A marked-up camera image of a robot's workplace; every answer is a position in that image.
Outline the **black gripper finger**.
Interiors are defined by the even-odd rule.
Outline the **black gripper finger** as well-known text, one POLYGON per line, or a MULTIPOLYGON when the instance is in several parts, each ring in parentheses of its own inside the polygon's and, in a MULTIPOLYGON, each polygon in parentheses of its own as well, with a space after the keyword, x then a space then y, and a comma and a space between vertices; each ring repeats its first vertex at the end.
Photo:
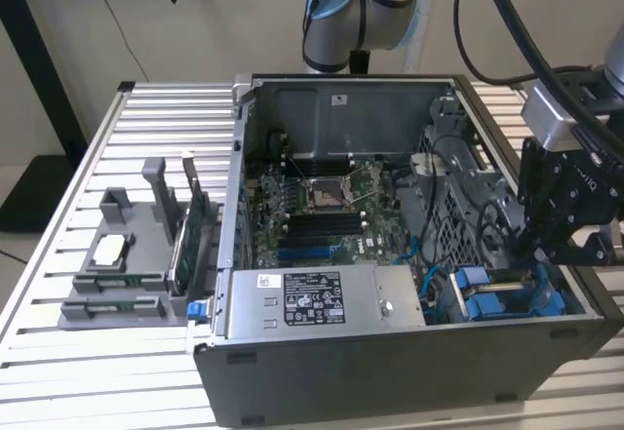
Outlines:
POLYGON ((614 266, 616 248, 611 237, 604 231, 589 234, 583 246, 577 246, 571 240, 546 241, 542 251, 551 263, 570 266, 614 266))
POLYGON ((518 202, 524 207, 523 230, 515 242, 518 259, 533 259, 534 252, 550 238, 553 207, 550 202, 554 187, 554 158, 535 137, 523 142, 518 202))

